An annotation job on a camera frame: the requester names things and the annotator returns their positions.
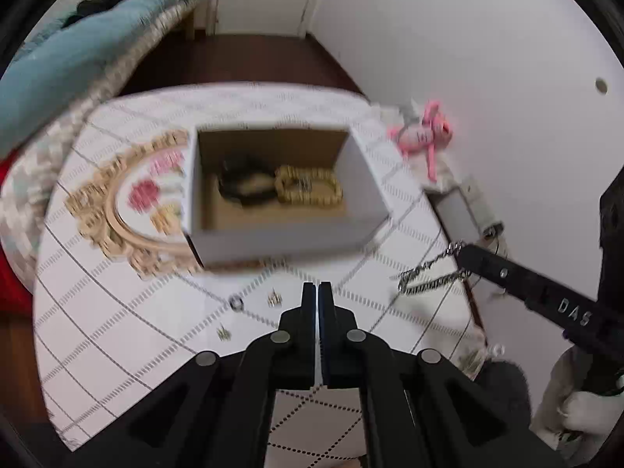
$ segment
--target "dark brown floor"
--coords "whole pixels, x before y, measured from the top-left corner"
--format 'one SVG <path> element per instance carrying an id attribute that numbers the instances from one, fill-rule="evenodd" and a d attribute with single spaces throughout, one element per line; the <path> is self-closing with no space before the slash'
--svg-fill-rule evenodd
<path id="1" fill-rule="evenodd" d="M 256 81 L 312 84 L 360 92 L 312 37 L 170 34 L 138 66 L 122 94 L 193 83 Z M 0 316 L 0 406 L 12 422 L 46 420 L 32 322 Z"/>
<path id="2" fill-rule="evenodd" d="M 215 35 L 194 42 L 170 34 L 141 62 L 122 95 L 183 84 L 256 81 L 327 86 L 361 93 L 310 35 Z"/>

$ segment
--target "silver chain bracelet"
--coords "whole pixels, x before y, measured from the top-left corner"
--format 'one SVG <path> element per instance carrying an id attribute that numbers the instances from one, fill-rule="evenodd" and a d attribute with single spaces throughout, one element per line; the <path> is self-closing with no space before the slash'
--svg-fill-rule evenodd
<path id="1" fill-rule="evenodd" d="M 423 292 L 443 287 L 445 285 L 448 285 L 449 283 L 453 283 L 455 280 L 464 281 L 464 279 L 470 276 L 470 272 L 466 271 L 465 269 L 458 269 L 456 271 L 453 271 L 452 273 L 448 273 L 448 275 L 440 276 L 439 278 L 426 281 L 425 283 L 408 286 L 410 281 L 416 279 L 416 277 L 420 275 L 420 273 L 422 273 L 423 271 L 431 269 L 431 266 L 438 262 L 438 260 L 449 256 L 456 256 L 465 245 L 466 244 L 463 241 L 449 243 L 446 250 L 444 250 L 434 259 L 423 262 L 413 269 L 408 269 L 407 271 L 400 273 L 400 275 L 397 276 L 399 278 L 399 284 L 397 286 L 399 293 L 405 294 L 407 296 L 414 296 L 416 294 L 422 294 Z"/>

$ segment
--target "printed flower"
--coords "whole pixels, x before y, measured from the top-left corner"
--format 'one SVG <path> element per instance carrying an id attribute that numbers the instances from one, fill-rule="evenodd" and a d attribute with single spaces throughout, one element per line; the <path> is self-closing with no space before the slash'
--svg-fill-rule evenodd
<path id="1" fill-rule="evenodd" d="M 128 205 L 139 213 L 144 213 L 158 201 L 160 186 L 153 179 L 142 179 L 132 185 Z"/>
<path id="2" fill-rule="evenodd" d="M 184 155 L 180 151 L 164 152 L 150 164 L 150 175 L 160 176 L 169 172 L 176 172 L 180 176 L 184 176 L 183 162 Z"/>
<path id="3" fill-rule="evenodd" d="M 151 214 L 150 220 L 158 232 L 170 236 L 182 232 L 182 226 L 180 226 L 181 214 L 182 208 L 180 204 L 171 202 L 164 206 L 158 206 Z"/>

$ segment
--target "stuffed animal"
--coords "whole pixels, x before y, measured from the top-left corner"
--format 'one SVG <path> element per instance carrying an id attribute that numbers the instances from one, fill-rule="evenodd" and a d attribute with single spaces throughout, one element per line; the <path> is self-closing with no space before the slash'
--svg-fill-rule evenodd
<path id="1" fill-rule="evenodd" d="M 436 174 L 436 147 L 446 146 L 453 133 L 450 124 L 440 112 L 440 103 L 430 101 L 425 106 L 422 120 L 418 116 L 406 118 L 402 127 L 388 129 L 388 137 L 392 139 L 403 156 L 410 156 L 427 149 L 427 170 L 429 179 L 438 181 Z"/>

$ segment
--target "pink flower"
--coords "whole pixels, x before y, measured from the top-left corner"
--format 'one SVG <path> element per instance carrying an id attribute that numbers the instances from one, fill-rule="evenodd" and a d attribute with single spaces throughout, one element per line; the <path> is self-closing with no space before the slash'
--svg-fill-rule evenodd
<path id="1" fill-rule="evenodd" d="M 160 176 L 161 174 L 167 174 L 171 171 L 183 175 L 183 161 L 184 155 L 180 151 L 165 152 L 152 161 L 152 164 L 150 165 L 150 175 Z"/>
<path id="2" fill-rule="evenodd" d="M 147 211 L 158 201 L 160 186 L 152 179 L 142 179 L 132 185 L 128 205 L 139 213 Z"/>

